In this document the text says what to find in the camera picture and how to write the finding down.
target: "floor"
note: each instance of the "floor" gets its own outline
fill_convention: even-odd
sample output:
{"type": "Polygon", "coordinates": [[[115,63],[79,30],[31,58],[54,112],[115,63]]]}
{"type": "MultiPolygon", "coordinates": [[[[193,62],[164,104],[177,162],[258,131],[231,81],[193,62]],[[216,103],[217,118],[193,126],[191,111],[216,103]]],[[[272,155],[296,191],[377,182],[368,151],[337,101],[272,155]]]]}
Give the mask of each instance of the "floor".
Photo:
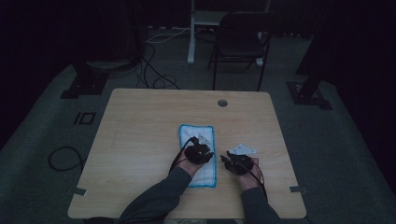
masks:
{"type": "MultiPolygon", "coordinates": [[[[151,35],[162,33],[180,31],[151,31],[151,35]]],[[[73,67],[66,67],[53,79],[0,151],[0,223],[83,223],[67,215],[73,196],[70,189],[77,185],[80,170],[51,169],[50,153],[69,146],[87,158],[108,98],[116,88],[146,88],[146,78],[150,87],[210,90],[212,70],[207,70],[207,63],[213,36],[205,32],[198,36],[194,64],[187,64],[189,39],[185,34],[146,47],[145,59],[164,76],[160,79],[141,63],[127,71],[112,72],[101,95],[81,95],[74,100],[60,99],[76,75],[73,67]],[[78,113],[96,116],[91,125],[78,125],[78,113]]],[[[285,223],[396,223],[395,195],[336,88],[326,82],[319,85],[333,110],[295,105],[290,97],[286,82],[306,79],[295,72],[309,44],[309,39],[298,36],[274,38],[261,89],[272,96],[294,172],[299,185],[307,190],[303,195],[307,218],[285,223]]],[[[114,63],[93,65],[105,69],[114,63]]],[[[260,68],[245,68],[241,64],[221,64],[217,90],[254,91],[260,68]]],[[[67,168],[78,164],[78,157],[72,150],[63,150],[52,162],[67,168]]]]}

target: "glove with wires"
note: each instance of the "glove with wires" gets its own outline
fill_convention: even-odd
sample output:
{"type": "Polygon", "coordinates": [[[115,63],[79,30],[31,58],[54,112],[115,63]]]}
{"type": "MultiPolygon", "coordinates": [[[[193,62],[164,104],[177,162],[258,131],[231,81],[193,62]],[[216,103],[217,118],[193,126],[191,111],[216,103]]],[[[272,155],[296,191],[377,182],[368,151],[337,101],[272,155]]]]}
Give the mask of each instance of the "glove with wires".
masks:
{"type": "Polygon", "coordinates": [[[184,160],[188,160],[189,162],[196,165],[202,165],[204,163],[209,162],[214,154],[213,152],[210,151],[207,145],[200,144],[198,138],[196,138],[195,136],[191,137],[189,140],[187,140],[183,148],[175,157],[169,172],[173,170],[178,163],[184,161],[184,160],[182,161],[178,160],[181,156],[181,153],[184,153],[184,155],[186,156],[186,159],[184,160]]]}
{"type": "Polygon", "coordinates": [[[264,187],[264,176],[262,174],[262,170],[260,169],[259,165],[256,164],[256,162],[258,163],[258,159],[255,158],[252,159],[247,155],[234,155],[229,151],[227,151],[227,156],[229,158],[222,155],[220,156],[221,156],[221,161],[224,162],[225,169],[227,169],[231,173],[238,176],[246,175],[247,173],[249,173],[257,181],[258,186],[262,189],[262,193],[265,199],[268,200],[267,191],[265,190],[264,187]],[[260,171],[261,176],[254,175],[252,173],[254,166],[256,166],[256,168],[260,171]]]}

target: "table top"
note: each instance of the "table top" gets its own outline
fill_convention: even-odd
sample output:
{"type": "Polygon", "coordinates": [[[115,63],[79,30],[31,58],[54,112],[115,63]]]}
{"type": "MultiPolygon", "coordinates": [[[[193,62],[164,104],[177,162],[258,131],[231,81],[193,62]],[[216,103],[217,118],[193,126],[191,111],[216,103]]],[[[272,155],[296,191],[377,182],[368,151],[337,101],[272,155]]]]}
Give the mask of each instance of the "table top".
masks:
{"type": "Polygon", "coordinates": [[[271,97],[252,91],[115,89],[78,182],[68,215],[118,218],[139,194],[166,178],[179,152],[181,124],[214,127],[215,188],[187,188],[168,218],[244,218],[241,190],[219,155],[238,144],[256,149],[269,204],[282,218],[306,214],[271,97]],[[219,106],[226,100],[227,106],[219,106]]]}

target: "gray sleeve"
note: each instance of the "gray sleeve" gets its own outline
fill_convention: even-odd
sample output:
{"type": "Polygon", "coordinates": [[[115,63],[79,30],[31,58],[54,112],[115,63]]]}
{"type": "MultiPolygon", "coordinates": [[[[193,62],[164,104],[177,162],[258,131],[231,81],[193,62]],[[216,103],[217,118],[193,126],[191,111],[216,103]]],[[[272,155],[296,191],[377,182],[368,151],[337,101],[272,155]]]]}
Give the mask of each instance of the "gray sleeve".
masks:
{"type": "Polygon", "coordinates": [[[260,188],[247,189],[241,194],[247,224],[282,223],[276,211],[268,204],[260,188]]]}
{"type": "Polygon", "coordinates": [[[173,169],[163,181],[134,199],[121,214],[119,223],[165,217],[177,207],[180,195],[190,182],[191,176],[186,171],[178,167],[173,169]]]}

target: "chair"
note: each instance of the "chair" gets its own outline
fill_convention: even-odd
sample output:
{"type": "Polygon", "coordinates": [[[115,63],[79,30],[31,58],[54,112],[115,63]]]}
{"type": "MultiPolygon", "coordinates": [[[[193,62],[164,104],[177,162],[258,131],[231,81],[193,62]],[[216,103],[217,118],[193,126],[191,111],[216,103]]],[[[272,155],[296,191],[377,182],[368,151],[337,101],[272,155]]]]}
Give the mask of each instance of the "chair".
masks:
{"type": "Polygon", "coordinates": [[[270,39],[282,21],[282,17],[274,12],[235,11],[227,13],[219,24],[216,41],[210,56],[209,66],[214,63],[212,90],[216,87],[218,63],[249,62],[247,69],[256,58],[262,58],[262,70],[259,85],[267,62],[270,39]]]}

